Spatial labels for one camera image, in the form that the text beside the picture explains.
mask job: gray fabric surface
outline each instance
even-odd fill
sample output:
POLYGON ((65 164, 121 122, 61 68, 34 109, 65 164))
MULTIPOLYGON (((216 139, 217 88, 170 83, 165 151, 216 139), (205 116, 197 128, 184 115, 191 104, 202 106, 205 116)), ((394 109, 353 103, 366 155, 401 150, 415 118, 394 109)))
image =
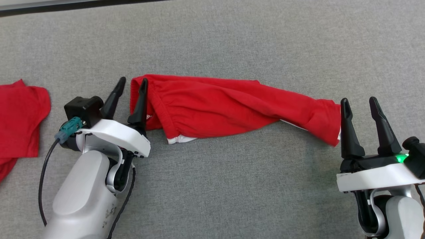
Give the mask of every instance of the gray fabric surface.
MULTIPOLYGON (((350 100, 367 153, 378 140, 376 96, 399 141, 425 140, 425 2, 176 0, 0 18, 0 84, 45 87, 40 157, 19 159, 0 183, 0 238, 39 238, 37 187, 53 135, 75 96, 105 99, 120 76, 257 79, 350 100)), ((129 83, 116 120, 129 115, 129 83)), ((363 238, 354 197, 338 192, 340 147, 278 122, 247 134, 168 145, 148 132, 149 158, 115 238, 363 238)), ((48 165, 47 217, 79 154, 48 165)))

